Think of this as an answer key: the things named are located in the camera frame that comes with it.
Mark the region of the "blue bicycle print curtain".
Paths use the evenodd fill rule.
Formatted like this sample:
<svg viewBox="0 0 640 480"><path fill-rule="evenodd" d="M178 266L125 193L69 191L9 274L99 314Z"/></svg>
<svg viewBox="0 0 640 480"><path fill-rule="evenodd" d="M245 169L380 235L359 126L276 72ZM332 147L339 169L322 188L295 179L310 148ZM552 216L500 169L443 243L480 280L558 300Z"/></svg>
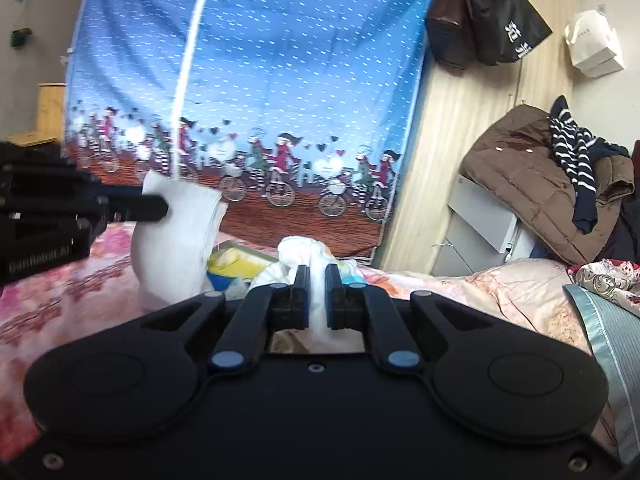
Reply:
<svg viewBox="0 0 640 480"><path fill-rule="evenodd" d="M65 141L108 183L210 186L227 234L373 259L407 155L430 0L82 0Z"/></svg>

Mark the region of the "floral patterned pillow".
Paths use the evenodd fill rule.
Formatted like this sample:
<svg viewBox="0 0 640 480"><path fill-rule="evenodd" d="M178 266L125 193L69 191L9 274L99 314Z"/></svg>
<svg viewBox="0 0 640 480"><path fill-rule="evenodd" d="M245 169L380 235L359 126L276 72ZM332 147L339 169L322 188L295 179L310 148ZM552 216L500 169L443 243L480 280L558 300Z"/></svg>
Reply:
<svg viewBox="0 0 640 480"><path fill-rule="evenodd" d="M574 284L617 304L635 316L639 316L640 272L638 263L603 259L583 266L571 266L567 273Z"/></svg>

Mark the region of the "wooden side shelf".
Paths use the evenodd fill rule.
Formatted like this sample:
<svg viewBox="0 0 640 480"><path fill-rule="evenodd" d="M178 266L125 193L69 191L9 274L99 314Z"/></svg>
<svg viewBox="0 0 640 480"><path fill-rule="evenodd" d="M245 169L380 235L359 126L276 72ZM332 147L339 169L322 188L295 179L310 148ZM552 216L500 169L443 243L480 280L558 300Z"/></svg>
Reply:
<svg viewBox="0 0 640 480"><path fill-rule="evenodd" d="M62 143L64 139L65 84L38 84L38 104L35 129L10 134L8 141L19 146Z"/></svg>

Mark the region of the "small white cloth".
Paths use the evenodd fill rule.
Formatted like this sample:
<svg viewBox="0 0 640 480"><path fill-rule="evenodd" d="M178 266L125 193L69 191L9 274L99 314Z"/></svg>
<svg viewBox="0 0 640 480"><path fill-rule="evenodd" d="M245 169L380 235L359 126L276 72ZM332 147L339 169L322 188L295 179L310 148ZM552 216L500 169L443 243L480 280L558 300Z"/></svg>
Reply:
<svg viewBox="0 0 640 480"><path fill-rule="evenodd" d="M139 304L151 312L212 288L207 263L227 204L209 186L146 174L142 191L162 196L168 213L159 222L137 223L131 266L139 282Z"/></svg>

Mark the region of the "grey tray with frog picture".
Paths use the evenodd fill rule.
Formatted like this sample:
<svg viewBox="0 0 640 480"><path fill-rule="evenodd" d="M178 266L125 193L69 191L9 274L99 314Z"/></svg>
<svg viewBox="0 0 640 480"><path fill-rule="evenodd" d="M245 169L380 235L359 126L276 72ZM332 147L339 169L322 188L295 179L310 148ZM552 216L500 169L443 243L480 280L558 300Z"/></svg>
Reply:
<svg viewBox="0 0 640 480"><path fill-rule="evenodd" d="M209 257L205 285L222 292L228 300L240 300L248 293L254 278L277 261L268 252L226 240L216 245Z"/></svg>

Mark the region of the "white whale print cloth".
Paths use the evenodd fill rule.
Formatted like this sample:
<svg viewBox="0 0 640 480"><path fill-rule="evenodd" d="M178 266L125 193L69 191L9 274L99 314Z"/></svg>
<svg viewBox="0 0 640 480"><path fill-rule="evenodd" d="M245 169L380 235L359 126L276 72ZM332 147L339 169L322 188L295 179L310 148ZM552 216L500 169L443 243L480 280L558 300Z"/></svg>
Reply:
<svg viewBox="0 0 640 480"><path fill-rule="evenodd" d="M355 260L337 260L329 247L302 236L288 236L278 245L278 261L262 270L250 283L250 290L283 283L292 285L297 268L310 271L309 326L304 330L279 330L273 334L270 351L273 353L359 353L363 352L363 338L356 330L331 330L326 322L324 305L324 277L326 267L336 264L341 282L366 284Z"/></svg>

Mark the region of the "navy white striped garment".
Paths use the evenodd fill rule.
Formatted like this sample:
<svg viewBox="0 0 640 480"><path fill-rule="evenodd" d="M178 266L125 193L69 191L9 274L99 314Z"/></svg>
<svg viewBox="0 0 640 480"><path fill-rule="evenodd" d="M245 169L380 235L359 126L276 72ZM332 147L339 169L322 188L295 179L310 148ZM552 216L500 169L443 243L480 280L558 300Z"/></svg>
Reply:
<svg viewBox="0 0 640 480"><path fill-rule="evenodd" d="M598 223L597 182L593 167L606 156L629 156L626 148L606 142L578 125L565 96L558 96L549 114L552 152L575 192L573 223L589 234Z"/></svg>

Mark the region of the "black shopping bag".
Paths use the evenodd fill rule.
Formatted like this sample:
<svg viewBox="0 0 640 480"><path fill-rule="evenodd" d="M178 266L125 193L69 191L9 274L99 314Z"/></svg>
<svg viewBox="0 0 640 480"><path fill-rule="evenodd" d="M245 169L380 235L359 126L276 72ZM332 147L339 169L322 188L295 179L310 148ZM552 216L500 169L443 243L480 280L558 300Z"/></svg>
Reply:
<svg viewBox="0 0 640 480"><path fill-rule="evenodd" d="M466 0L466 4L477 61L482 64L518 62L552 34L528 0Z"/></svg>

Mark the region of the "wooden wardrobe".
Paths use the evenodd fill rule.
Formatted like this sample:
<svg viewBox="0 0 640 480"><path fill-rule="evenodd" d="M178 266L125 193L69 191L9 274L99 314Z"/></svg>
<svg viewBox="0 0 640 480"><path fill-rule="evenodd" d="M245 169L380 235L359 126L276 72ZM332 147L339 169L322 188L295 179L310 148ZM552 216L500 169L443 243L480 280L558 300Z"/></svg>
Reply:
<svg viewBox="0 0 640 480"><path fill-rule="evenodd" d="M543 110L573 91L563 29L577 0L529 0L552 29L520 62L474 64L460 75L426 61L394 214L374 263L385 271L432 270L450 221L448 200L463 156L518 104Z"/></svg>

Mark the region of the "grey storage box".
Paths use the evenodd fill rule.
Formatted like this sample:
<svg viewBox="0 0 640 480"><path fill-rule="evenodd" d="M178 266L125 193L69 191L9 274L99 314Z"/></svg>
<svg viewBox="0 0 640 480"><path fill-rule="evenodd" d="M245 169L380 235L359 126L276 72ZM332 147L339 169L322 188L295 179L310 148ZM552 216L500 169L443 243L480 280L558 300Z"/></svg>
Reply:
<svg viewBox="0 0 640 480"><path fill-rule="evenodd" d="M528 258L535 235L495 196L459 174L448 202L451 218L432 274L465 276Z"/></svg>

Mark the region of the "brown puffer jacket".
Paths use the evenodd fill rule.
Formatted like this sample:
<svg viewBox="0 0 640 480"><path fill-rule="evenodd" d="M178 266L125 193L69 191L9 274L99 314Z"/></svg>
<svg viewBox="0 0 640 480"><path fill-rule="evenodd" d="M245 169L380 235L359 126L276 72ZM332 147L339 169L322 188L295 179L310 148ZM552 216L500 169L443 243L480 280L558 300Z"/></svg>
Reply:
<svg viewBox="0 0 640 480"><path fill-rule="evenodd" d="M575 192L552 155L548 114L519 105L491 125L466 153L460 172L495 195L558 258L596 260L614 230L623 198L634 192L634 164L622 154L594 164L598 223L585 234L573 223Z"/></svg>

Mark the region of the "white paper gift bag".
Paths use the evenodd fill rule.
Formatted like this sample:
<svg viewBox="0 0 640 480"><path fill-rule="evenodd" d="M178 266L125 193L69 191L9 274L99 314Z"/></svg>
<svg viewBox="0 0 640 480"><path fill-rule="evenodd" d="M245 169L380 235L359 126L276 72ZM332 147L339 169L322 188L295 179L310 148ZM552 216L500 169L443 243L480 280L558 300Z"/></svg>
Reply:
<svg viewBox="0 0 640 480"><path fill-rule="evenodd" d="M599 78L625 69L616 30L598 10L574 15L564 28L570 62L587 78Z"/></svg>

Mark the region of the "dark brown handbag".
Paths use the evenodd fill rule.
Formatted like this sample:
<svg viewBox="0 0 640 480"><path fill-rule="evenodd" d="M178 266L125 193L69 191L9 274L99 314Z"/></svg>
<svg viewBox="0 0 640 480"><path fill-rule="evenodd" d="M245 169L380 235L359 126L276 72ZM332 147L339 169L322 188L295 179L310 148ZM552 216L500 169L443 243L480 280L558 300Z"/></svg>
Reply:
<svg viewBox="0 0 640 480"><path fill-rule="evenodd" d="M466 0L432 0L425 26L436 63L447 70L462 72L475 60Z"/></svg>

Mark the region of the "teal satin pillow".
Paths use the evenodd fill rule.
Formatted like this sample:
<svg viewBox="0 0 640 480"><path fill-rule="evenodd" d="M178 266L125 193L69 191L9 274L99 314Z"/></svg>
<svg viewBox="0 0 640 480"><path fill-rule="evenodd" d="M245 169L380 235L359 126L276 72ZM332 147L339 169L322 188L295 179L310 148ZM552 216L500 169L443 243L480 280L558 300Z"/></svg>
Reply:
<svg viewBox="0 0 640 480"><path fill-rule="evenodd" d="M639 318L578 285L563 288L608 380L618 455L628 464L639 455Z"/></svg>

